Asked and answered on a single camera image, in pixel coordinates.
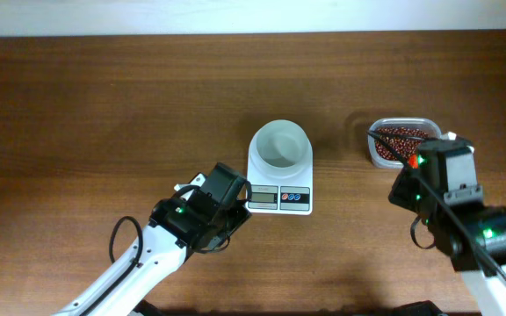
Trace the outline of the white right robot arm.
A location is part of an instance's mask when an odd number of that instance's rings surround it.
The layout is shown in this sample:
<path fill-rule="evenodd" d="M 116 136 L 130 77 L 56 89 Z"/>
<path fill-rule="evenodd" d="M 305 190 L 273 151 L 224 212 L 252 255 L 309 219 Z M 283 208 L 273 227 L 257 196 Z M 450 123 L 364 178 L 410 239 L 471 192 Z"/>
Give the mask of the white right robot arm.
<path fill-rule="evenodd" d="M 506 206 L 485 205 L 470 141 L 422 142 L 388 199 L 427 227 L 482 314 L 506 315 Z"/>

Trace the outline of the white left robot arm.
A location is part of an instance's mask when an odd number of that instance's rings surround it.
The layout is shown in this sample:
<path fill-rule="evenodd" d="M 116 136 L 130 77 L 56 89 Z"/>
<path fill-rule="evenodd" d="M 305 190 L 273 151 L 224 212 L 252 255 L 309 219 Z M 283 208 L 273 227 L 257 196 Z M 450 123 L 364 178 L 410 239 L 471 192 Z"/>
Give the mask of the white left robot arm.
<path fill-rule="evenodd" d="M 112 265 L 59 315 L 128 315 L 194 254 L 224 251 L 251 213 L 251 184 L 219 162 L 209 175 L 178 184 L 152 209 L 147 225 L 125 216 L 109 240 Z"/>

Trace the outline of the orange plastic measuring scoop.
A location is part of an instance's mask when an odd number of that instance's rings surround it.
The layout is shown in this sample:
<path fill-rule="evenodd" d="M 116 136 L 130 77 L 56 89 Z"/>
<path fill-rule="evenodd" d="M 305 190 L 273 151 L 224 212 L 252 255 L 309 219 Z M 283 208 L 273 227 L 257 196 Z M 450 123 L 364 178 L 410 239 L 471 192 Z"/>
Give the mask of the orange plastic measuring scoop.
<path fill-rule="evenodd" d="M 417 154 L 412 154 L 408 158 L 408 164 L 412 169 L 418 169 L 419 168 L 419 158 Z"/>

